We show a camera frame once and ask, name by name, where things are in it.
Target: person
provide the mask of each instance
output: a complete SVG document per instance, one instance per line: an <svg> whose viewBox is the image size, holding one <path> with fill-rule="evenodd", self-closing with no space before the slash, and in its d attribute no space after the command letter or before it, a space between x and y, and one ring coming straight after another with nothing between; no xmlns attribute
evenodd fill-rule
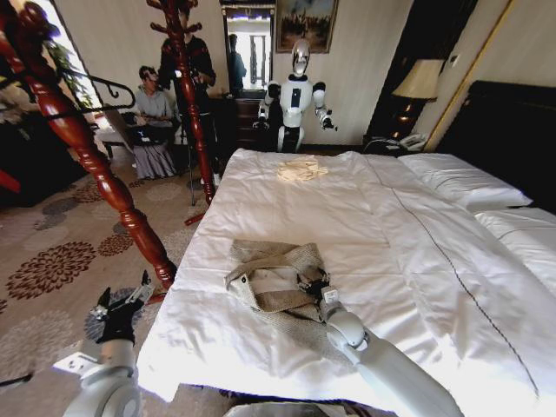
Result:
<svg viewBox="0 0 556 417"><path fill-rule="evenodd" d="M142 85L136 92L136 116L134 126L126 129L133 141L133 167L137 178L161 178L177 174L171 148L174 143L174 111L168 97L158 89L158 76L152 67L139 69Z"/></svg>
<svg viewBox="0 0 556 417"><path fill-rule="evenodd" d="M237 45L237 35L231 34L229 37L229 68L232 81L232 94L237 95L240 89L243 88L243 77L247 74L245 65L243 65L242 56L235 51Z"/></svg>
<svg viewBox="0 0 556 417"><path fill-rule="evenodd" d="M152 67L139 69L142 85L136 92L136 106L140 115L137 124L143 126L145 135L155 142L172 142L175 112L163 91L158 88L158 75Z"/></svg>
<svg viewBox="0 0 556 417"><path fill-rule="evenodd" d="M180 23L186 29L189 22L189 3L187 0L178 2L178 12ZM211 105L207 88L215 85L216 73L212 68L212 61L210 59L209 49L207 44L199 37L191 33L185 34L185 47L189 59L189 71L191 79L195 85L195 103L199 108L201 115L201 125L203 137L208 148L208 155L211 163L213 173L215 174L215 183L219 182L218 173L220 171L220 164L218 161L218 153L216 148L216 139L214 124L211 115ZM170 84L174 82L175 99L180 112L180 117L184 125L187 138L194 138L191 130L191 122L189 120L189 113L187 112L187 101L182 93L182 88L179 81L179 75L176 74L177 67L175 59L172 57L170 40L166 39L162 44L162 53L160 58L160 68L158 70L158 82L164 89L169 89Z"/></svg>

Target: mirror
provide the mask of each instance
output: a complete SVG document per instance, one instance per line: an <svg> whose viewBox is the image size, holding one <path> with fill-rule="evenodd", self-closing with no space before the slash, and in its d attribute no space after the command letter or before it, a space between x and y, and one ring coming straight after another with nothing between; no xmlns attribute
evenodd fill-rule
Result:
<svg viewBox="0 0 556 417"><path fill-rule="evenodd" d="M222 14L230 91L263 97L272 78L274 6L225 6Z"/></svg>

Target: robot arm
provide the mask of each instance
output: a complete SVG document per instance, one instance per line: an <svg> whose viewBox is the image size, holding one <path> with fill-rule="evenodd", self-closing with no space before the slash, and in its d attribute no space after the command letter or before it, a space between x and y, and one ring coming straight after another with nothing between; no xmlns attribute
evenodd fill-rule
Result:
<svg viewBox="0 0 556 417"><path fill-rule="evenodd" d="M340 303L334 287L321 289L319 309L327 338L400 417L463 417L452 395L396 346L365 328Z"/></svg>
<svg viewBox="0 0 556 417"><path fill-rule="evenodd" d="M280 84L276 81L268 83L268 91L259 104L259 117L257 122L253 123L254 129L268 129L268 112L270 104L280 97Z"/></svg>
<svg viewBox="0 0 556 417"><path fill-rule="evenodd" d="M142 285L129 297L110 301L110 288L90 312L105 322L103 336L94 343L81 341L66 348L54 367L81 377L81 392L64 417L138 417L139 387L136 383L133 314L153 294L154 286L143 273Z"/></svg>
<svg viewBox="0 0 556 417"><path fill-rule="evenodd" d="M324 104L326 88L327 86L323 82L318 82L313 86L314 113L319 119L323 129L333 129L332 110L327 109L327 106Z"/></svg>

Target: white duvet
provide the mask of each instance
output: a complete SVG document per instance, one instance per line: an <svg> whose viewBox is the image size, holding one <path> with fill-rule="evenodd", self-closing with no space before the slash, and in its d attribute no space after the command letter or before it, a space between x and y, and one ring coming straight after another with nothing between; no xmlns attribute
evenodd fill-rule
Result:
<svg viewBox="0 0 556 417"><path fill-rule="evenodd" d="M556 301L461 208L403 164L348 152L284 182L295 156L238 150L138 358L139 383L180 383L388 409L351 368L323 359L228 295L234 239L317 243L345 306L454 396L467 417L556 414Z"/></svg>

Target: white robot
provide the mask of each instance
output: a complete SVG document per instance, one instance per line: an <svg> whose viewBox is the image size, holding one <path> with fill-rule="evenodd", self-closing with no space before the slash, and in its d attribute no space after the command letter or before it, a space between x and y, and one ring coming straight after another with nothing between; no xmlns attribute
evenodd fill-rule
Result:
<svg viewBox="0 0 556 417"><path fill-rule="evenodd" d="M326 85L318 82L313 85L305 75L309 64L309 42L298 40L292 49L292 68L288 80L282 85L276 81L268 84L268 91L259 105L259 120L255 122L255 129L268 129L268 110L270 104L280 97L280 106L284 125L278 131L278 152L297 152L305 136L301 127L303 112L314 99L315 114L323 129L334 129L332 124L332 110L324 104Z"/></svg>

